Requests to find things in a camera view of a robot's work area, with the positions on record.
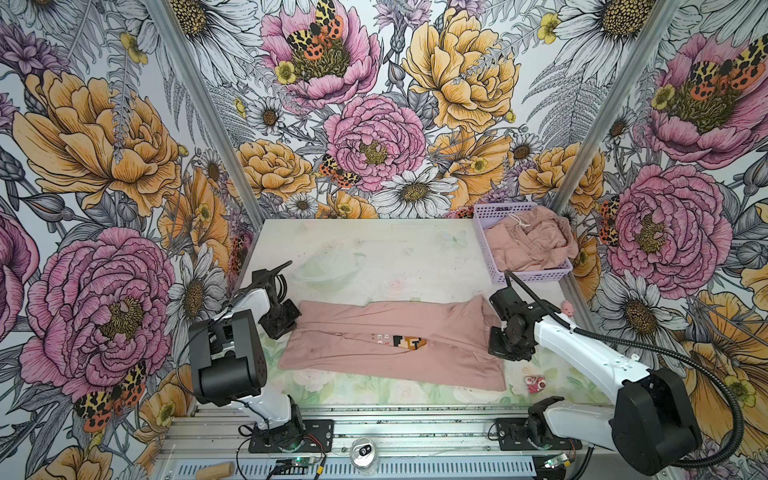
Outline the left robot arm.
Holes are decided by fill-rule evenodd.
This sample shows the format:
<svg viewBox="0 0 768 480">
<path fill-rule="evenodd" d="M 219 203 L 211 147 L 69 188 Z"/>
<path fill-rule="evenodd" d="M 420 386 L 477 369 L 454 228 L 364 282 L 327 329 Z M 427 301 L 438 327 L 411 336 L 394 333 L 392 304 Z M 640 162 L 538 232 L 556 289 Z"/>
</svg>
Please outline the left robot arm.
<svg viewBox="0 0 768 480">
<path fill-rule="evenodd" d="M 282 274 L 290 265 L 253 271 L 219 314 L 188 329 L 195 398 L 218 407 L 236 404 L 253 417 L 254 432 L 268 446 L 285 451 L 298 448 L 306 427 L 296 402 L 268 384 L 259 331 L 278 340 L 297 327 L 301 313 L 287 298 Z"/>
</svg>

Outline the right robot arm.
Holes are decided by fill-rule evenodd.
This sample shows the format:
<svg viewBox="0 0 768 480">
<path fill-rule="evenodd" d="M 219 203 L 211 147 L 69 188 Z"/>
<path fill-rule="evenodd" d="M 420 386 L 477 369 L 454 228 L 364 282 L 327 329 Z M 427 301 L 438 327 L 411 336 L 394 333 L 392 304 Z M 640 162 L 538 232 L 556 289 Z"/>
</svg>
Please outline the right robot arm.
<svg viewBox="0 0 768 480">
<path fill-rule="evenodd" d="M 525 438 L 534 447 L 572 439 L 618 453 L 634 470 L 653 475 L 702 445 L 702 435 L 682 379 L 652 369 L 583 332 L 546 300 L 524 302 L 511 288 L 490 304 L 501 324 L 491 329 L 488 351 L 507 361 L 530 360 L 547 349 L 584 375 L 610 400 L 608 407 L 577 405 L 561 396 L 528 409 Z"/>
</svg>

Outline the lavender plastic laundry basket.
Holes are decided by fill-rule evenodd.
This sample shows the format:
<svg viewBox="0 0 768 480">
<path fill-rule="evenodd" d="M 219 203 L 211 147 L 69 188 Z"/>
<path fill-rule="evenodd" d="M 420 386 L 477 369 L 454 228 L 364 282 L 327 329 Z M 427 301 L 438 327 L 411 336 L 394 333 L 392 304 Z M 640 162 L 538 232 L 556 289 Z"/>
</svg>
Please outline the lavender plastic laundry basket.
<svg viewBox="0 0 768 480">
<path fill-rule="evenodd" d="M 529 282 L 558 281 L 573 270 L 578 245 L 567 219 L 533 202 L 476 204 L 475 232 L 491 280 L 513 272 Z"/>
</svg>

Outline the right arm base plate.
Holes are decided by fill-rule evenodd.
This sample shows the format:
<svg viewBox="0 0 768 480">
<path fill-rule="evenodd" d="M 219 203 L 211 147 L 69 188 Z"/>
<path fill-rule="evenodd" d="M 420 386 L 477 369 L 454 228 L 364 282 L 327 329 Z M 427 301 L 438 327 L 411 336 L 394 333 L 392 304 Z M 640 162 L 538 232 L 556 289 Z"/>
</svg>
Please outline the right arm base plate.
<svg viewBox="0 0 768 480">
<path fill-rule="evenodd" d="M 582 442 L 556 436 L 536 418 L 508 417 L 496 419 L 486 433 L 501 451 L 579 451 Z"/>
</svg>

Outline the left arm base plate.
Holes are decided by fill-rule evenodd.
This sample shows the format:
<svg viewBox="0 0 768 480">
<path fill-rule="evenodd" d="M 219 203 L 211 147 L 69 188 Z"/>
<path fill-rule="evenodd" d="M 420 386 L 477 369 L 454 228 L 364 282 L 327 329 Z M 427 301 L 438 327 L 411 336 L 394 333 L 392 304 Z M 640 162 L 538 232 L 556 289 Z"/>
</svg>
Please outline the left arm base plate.
<svg viewBox="0 0 768 480">
<path fill-rule="evenodd" d="M 251 435 L 248 452 L 252 454 L 330 453 L 333 445 L 335 422 L 328 419 L 307 419 L 304 430 L 289 422 Z"/>
</svg>

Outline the pink printed t-shirt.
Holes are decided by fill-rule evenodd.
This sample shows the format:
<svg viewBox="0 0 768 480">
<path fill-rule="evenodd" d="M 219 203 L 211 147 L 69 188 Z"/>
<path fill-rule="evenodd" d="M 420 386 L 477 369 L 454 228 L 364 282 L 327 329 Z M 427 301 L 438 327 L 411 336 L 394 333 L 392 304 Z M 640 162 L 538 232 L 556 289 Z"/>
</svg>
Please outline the pink printed t-shirt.
<svg viewBox="0 0 768 480">
<path fill-rule="evenodd" d="M 504 362 L 489 353 L 500 320 L 481 295 L 465 302 L 304 301 L 279 366 L 487 391 L 506 388 Z"/>
</svg>

